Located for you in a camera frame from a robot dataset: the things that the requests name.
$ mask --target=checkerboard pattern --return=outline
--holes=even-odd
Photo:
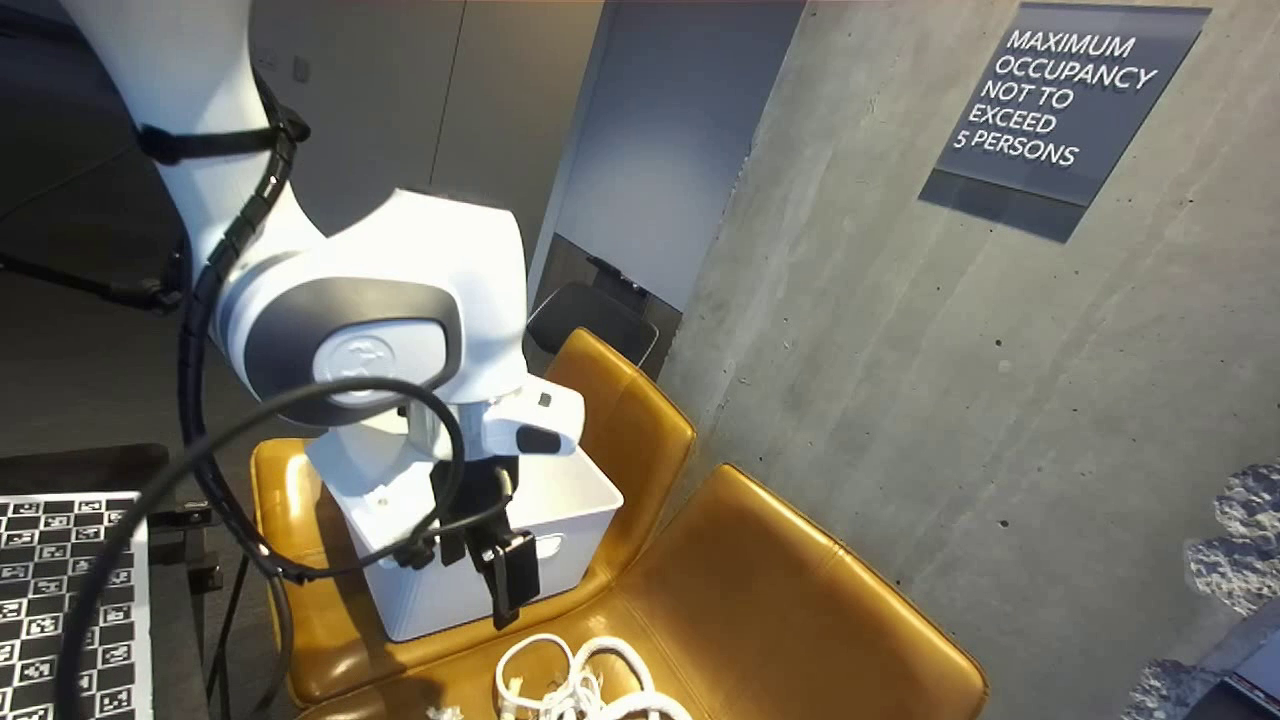
[[[63,614],[137,493],[0,496],[0,720],[52,720]],[[81,655],[81,712],[150,720],[146,525],[111,571]]]

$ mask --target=table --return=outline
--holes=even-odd
[[[0,493],[138,489],[169,460],[161,445],[0,459]],[[187,566],[150,566],[152,707],[157,720],[209,717]]]

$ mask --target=black chair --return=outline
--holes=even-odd
[[[586,328],[620,355],[640,366],[658,341],[658,328],[604,291],[572,282],[534,310],[525,327],[534,345],[556,355],[568,336]]]

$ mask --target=wall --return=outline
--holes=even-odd
[[[620,3],[556,232],[684,309],[800,9]]]
[[[1184,579],[1280,433],[1280,5],[1213,12],[1066,245],[916,200],[1014,0],[812,3],[660,384],[986,666],[1105,719],[1235,621]]]
[[[600,3],[259,0],[255,67],[314,128],[294,187],[326,233],[396,187],[509,208],[538,237]],[[310,79],[292,79],[294,55]]]

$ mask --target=chair backrest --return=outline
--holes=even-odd
[[[577,328],[640,365],[658,341],[658,328],[639,313],[591,286],[571,282],[534,310],[526,332],[543,351],[556,354]]]
[[[717,468],[618,580],[712,717],[973,720],[982,669],[786,502]]]
[[[694,427],[644,373],[585,329],[552,360],[547,379],[586,401],[582,450],[622,492],[594,564],[617,575],[653,534],[694,445]]]

